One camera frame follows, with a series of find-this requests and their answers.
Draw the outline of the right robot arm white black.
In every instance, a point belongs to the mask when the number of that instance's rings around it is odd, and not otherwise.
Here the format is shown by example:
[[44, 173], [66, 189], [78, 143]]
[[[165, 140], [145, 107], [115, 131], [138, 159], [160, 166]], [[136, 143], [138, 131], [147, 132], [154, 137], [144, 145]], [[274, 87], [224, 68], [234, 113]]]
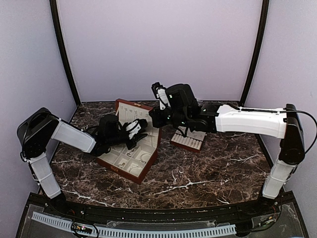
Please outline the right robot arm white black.
[[262, 197], [253, 203], [253, 211], [263, 215], [272, 207], [280, 189], [289, 180], [308, 152], [304, 146], [304, 133], [296, 107], [244, 108], [232, 104], [198, 104], [188, 84], [175, 84], [165, 88], [156, 82], [152, 91], [159, 106], [150, 110], [153, 126], [168, 124], [180, 132], [184, 141], [188, 132], [242, 132], [272, 136], [281, 140], [280, 153], [265, 180]]

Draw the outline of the brown jewelry tray cream lining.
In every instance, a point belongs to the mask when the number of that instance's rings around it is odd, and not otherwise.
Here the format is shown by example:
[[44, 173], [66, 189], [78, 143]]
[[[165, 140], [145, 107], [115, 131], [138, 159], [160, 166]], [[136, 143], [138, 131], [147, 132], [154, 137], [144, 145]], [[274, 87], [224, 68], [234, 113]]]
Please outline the brown jewelry tray cream lining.
[[177, 147], [199, 153], [202, 149], [203, 141], [205, 139], [206, 133], [200, 131], [187, 131], [187, 136], [184, 137], [182, 134], [185, 134], [186, 128], [179, 126], [170, 140], [170, 144]]

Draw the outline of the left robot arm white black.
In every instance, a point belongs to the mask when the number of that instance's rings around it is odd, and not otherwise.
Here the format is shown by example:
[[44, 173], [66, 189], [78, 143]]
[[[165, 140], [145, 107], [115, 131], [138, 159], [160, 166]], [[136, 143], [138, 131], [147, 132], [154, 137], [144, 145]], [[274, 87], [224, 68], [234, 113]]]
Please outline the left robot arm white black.
[[98, 157], [119, 144], [133, 149], [138, 141], [147, 136], [147, 126], [146, 119], [121, 123], [118, 116], [109, 114], [103, 116], [98, 125], [91, 127], [92, 132], [88, 132], [53, 115], [47, 108], [40, 108], [17, 128], [20, 157], [28, 163], [44, 195], [52, 199], [51, 209], [59, 216], [66, 216], [70, 206], [60, 198], [62, 191], [47, 159], [48, 143], [55, 140]]

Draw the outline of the brown jewelry box cream lining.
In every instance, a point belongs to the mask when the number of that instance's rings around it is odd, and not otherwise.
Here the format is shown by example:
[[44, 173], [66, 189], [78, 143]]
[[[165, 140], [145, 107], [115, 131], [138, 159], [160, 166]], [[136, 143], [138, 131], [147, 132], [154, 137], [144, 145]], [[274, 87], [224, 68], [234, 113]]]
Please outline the brown jewelry box cream lining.
[[118, 99], [116, 114], [108, 115], [104, 135], [107, 140], [115, 133], [110, 151], [97, 158], [97, 163], [118, 175], [140, 184], [157, 158], [161, 130], [153, 126], [153, 107]]

